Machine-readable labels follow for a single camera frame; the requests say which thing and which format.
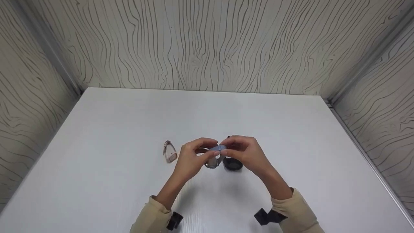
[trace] wrist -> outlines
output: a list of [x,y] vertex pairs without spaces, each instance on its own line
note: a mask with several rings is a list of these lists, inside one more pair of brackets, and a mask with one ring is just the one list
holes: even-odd
[[266,186],[270,196],[277,200],[286,200],[292,197],[293,192],[282,176],[272,167],[259,177]]
[[177,186],[184,186],[187,181],[189,181],[189,179],[174,171],[167,182],[172,182]]
[[178,193],[184,185],[185,182],[182,179],[172,174],[154,199],[161,203],[167,210],[171,210]]

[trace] wood grain wallpaper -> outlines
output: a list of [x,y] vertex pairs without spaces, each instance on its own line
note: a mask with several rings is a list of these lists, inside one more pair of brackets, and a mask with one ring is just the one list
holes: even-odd
[[414,24],[335,106],[414,216]]
[[0,0],[0,211],[75,102],[10,2]]
[[321,95],[409,0],[32,0],[91,87]]

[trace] metal trim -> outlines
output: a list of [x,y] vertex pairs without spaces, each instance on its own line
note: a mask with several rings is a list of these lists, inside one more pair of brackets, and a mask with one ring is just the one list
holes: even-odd
[[358,148],[359,152],[364,157],[365,161],[369,164],[371,170],[375,173],[375,175],[377,176],[377,178],[380,180],[381,184],[384,186],[384,188],[387,190],[388,194],[394,200],[395,204],[398,206],[398,208],[400,209],[400,211],[402,212],[402,214],[404,215],[404,217],[410,223],[411,227],[414,229],[414,220],[413,220],[413,218],[411,217],[411,215],[409,214],[409,212],[407,211],[407,209],[405,208],[405,206],[402,204],[402,202],[400,201],[400,199],[397,197],[397,195],[395,194],[394,190],[391,188],[391,186],[385,180],[385,178],[380,173],[380,171],[378,171],[377,167],[374,165],[374,163],[371,161],[371,159],[365,153],[365,151],[363,150],[362,146],[356,140],[356,138],[354,137],[354,135],[352,134],[352,132],[348,129],[348,127],[346,126],[345,122],[343,122],[343,120],[341,119],[341,117],[339,116],[339,114],[335,111],[335,109],[333,109],[332,107],[330,107],[329,109],[332,111],[332,113],[334,114],[334,116],[336,117],[336,119],[338,120],[338,122],[341,124],[342,128],[344,128],[344,130],[346,131],[346,133],[348,134],[349,138],[352,140],[352,142],[354,143],[354,145]]
[[47,29],[45,23],[40,19],[34,7],[30,6],[27,0],[9,0],[16,13],[19,15],[25,28],[32,34],[35,41],[43,49],[45,56],[56,69],[59,76],[63,79],[71,93],[80,98],[84,89],[71,71],[64,57],[60,54],[59,44]]
[[395,23],[388,32],[385,33],[383,39],[378,42],[375,47],[372,47],[370,51],[355,65],[355,68],[345,78],[346,81],[339,85],[338,90],[329,96],[329,101],[333,106],[336,106],[342,98],[350,91],[350,89],[361,80],[361,78],[367,73],[367,71],[375,64],[375,62],[389,49],[389,47],[398,39],[398,36],[404,32],[404,30],[414,22],[414,2],[411,7],[408,8],[402,16]]
[[331,102],[329,102],[329,100],[323,99],[323,101],[326,103],[326,105],[328,106],[328,108],[332,108],[333,107],[332,104],[331,104]]

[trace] beige sleeve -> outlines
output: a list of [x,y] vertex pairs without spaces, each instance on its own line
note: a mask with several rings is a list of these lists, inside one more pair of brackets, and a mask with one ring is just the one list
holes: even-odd
[[167,232],[167,224],[171,215],[171,211],[167,210],[151,196],[132,225],[130,233]]
[[272,210],[287,217],[280,223],[283,233],[324,233],[315,214],[297,189],[294,189],[293,196],[289,199],[272,199],[272,205]]

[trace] person's right hand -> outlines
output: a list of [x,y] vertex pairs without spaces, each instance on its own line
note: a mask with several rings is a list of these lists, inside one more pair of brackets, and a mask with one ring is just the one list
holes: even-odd
[[292,197],[292,190],[270,164],[255,138],[231,136],[220,144],[228,148],[220,153],[239,160],[247,169],[258,176],[272,198],[285,200]]
[[222,155],[239,160],[258,177],[263,177],[266,172],[274,170],[254,137],[233,135],[220,144],[228,148],[221,151]]

